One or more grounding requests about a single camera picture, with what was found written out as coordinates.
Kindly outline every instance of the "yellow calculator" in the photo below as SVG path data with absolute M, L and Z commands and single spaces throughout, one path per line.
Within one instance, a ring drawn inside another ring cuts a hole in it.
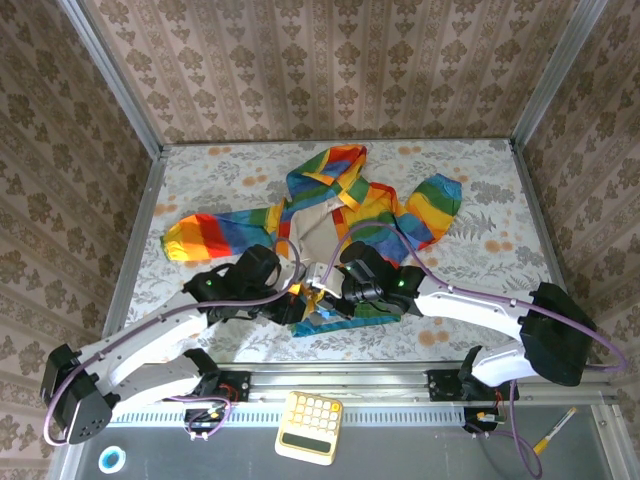
M 276 452 L 318 465 L 331 465 L 342 423 L 342 403 L 331 398 L 291 392 L 278 437 Z

